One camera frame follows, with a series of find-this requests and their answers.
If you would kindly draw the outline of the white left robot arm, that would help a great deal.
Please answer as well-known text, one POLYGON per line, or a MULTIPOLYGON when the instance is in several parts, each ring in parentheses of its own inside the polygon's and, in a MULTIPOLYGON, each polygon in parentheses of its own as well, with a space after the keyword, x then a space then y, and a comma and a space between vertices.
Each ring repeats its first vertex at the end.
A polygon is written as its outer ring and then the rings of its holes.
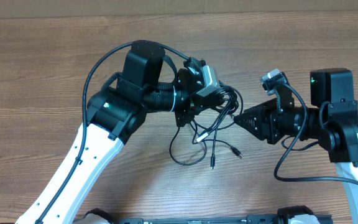
POLYGON ((82 96, 82 123, 76 138, 38 199, 19 223, 72 223, 94 183, 149 113, 172 112, 179 127, 203 110, 223 104, 222 88, 204 60, 184 57, 173 80, 159 80, 163 65, 173 66, 173 49, 149 40, 124 44, 121 72, 93 96, 82 96))

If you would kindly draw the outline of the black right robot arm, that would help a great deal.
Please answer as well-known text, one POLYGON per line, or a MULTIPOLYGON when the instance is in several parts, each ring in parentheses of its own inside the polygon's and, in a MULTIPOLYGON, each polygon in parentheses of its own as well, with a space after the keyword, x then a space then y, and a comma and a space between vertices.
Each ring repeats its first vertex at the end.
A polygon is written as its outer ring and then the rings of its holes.
POLYGON ((342 182, 352 221, 358 223, 358 101, 354 98, 352 72, 346 68, 325 68, 310 72, 312 107, 278 69, 261 80, 266 94, 275 98, 245 110, 234 122, 269 144, 293 141, 278 161, 273 175, 282 182, 342 182), (278 170, 297 141, 312 139, 328 152, 337 176, 280 177, 278 170))

